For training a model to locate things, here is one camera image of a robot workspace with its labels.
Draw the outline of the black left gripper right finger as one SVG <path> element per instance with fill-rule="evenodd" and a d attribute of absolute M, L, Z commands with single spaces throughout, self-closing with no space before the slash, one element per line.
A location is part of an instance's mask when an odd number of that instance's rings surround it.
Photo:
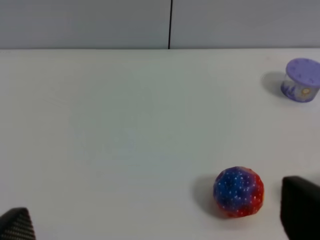
<path fill-rule="evenodd" d="M 299 176 L 282 179 L 280 220 L 290 240 L 320 238 L 320 186 Z"/>

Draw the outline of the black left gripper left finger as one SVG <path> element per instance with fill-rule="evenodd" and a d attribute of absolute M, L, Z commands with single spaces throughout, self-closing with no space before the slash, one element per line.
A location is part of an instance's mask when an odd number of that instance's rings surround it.
<path fill-rule="evenodd" d="M 0 240 L 36 240 L 26 207 L 12 208 L 0 216 Z"/>

